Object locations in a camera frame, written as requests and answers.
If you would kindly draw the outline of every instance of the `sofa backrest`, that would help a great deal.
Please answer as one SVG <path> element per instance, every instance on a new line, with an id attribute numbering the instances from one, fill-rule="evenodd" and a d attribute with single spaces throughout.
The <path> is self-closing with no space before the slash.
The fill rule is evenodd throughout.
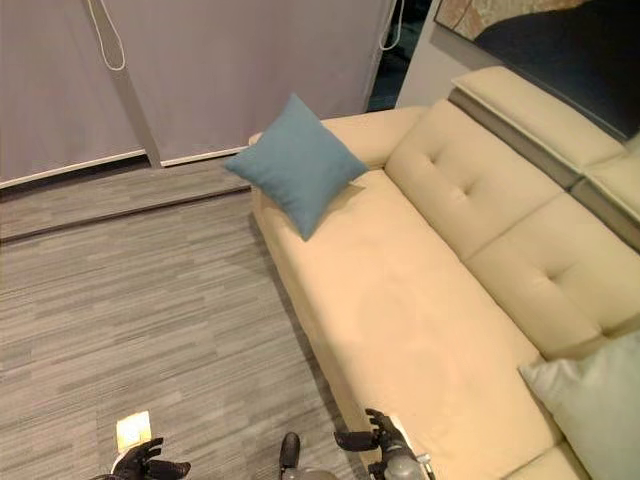
<path id="1" fill-rule="evenodd" d="M 640 212 L 634 210 L 640 177 L 626 175 L 622 187 L 610 186 L 621 175 L 616 165 L 628 173 L 637 163 L 542 90 L 503 68 L 488 70 L 466 76 L 458 87 L 475 88 L 485 103 L 492 98 L 493 110 L 484 110 L 515 130 L 519 144 L 542 151 L 544 162 L 534 165 L 521 155 L 526 148 L 514 149 L 495 125 L 481 125 L 479 114 L 472 118 L 442 100 L 402 140 L 385 170 L 545 357 L 581 356 L 640 328 L 640 255 L 628 245 L 634 225 L 640 231 L 640 222 L 634 224 L 640 215 L 633 214 Z M 508 88 L 510 76 L 516 87 Z M 536 111 L 540 105 L 548 107 L 548 121 L 544 108 Z M 585 204 L 597 198 L 599 215 L 626 229 L 626 237 L 572 193 Z M 616 220 L 603 204 L 615 206 L 609 209 L 619 214 Z"/>

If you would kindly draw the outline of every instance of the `light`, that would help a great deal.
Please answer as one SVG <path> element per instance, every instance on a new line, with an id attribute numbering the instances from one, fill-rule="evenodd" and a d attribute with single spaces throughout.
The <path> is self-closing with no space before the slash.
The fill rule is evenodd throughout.
<path id="1" fill-rule="evenodd" d="M 151 422 L 149 412 L 139 412 L 118 420 L 116 424 L 118 452 L 123 453 L 131 447 L 151 440 Z"/>

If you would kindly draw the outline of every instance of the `sofa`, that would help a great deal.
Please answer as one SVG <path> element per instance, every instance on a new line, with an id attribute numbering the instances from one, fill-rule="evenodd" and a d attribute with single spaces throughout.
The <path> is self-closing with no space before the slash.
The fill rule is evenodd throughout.
<path id="1" fill-rule="evenodd" d="M 253 214 L 347 426 L 397 416 L 439 479 L 589 478 L 518 367 L 640 327 L 640 158 L 503 67 L 324 125 L 370 170 L 306 242 Z"/>

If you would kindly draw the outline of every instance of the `curtain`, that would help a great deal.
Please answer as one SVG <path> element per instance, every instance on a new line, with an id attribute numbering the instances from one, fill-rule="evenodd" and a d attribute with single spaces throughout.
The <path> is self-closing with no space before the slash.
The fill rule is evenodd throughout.
<path id="1" fill-rule="evenodd" d="M 0 179 L 142 148 L 81 0 L 0 2 Z"/>
<path id="2" fill-rule="evenodd" d="M 364 111 L 390 0 L 108 0 L 162 161 L 246 145 L 291 92 Z"/>

